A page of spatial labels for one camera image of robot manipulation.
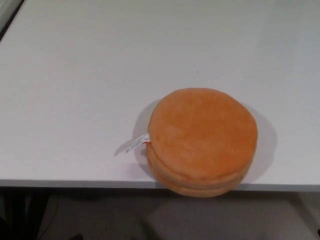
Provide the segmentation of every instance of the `gray floor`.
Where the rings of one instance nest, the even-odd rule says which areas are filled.
[[[232,192],[223,197],[53,195],[42,240],[319,240],[320,194]]]

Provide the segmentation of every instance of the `macaron plush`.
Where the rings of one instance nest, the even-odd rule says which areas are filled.
[[[234,189],[253,161],[258,129],[238,101],[209,88],[185,88],[165,96],[148,125],[147,161],[168,189],[213,197]]]

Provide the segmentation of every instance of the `white tag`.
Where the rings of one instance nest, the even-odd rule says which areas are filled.
[[[130,145],[123,151],[125,154],[130,152],[132,149],[140,146],[141,144],[150,142],[149,133],[138,137],[136,140],[130,143]]]

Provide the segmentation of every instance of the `white surface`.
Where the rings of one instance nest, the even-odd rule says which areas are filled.
[[[159,187],[143,147],[123,144],[156,100],[209,87],[257,120],[239,189],[320,191],[319,13],[316,0],[27,0],[0,43],[0,185]]]
[[[0,0],[0,32],[22,0]]]

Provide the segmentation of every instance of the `cushion layer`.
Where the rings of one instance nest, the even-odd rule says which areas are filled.
[[[149,165],[150,171],[158,179],[160,183],[162,183],[168,189],[170,189],[171,191],[177,194],[181,194],[189,197],[198,197],[198,198],[215,197],[234,189],[241,182],[241,179],[237,179],[236,181],[231,182],[227,186],[223,186],[216,189],[205,189],[205,190],[190,189],[190,188],[176,185],[175,183],[172,183],[167,179],[163,178],[161,175],[157,173],[157,171],[154,169],[154,167],[152,166],[152,163],[149,160],[148,160],[148,165]]]

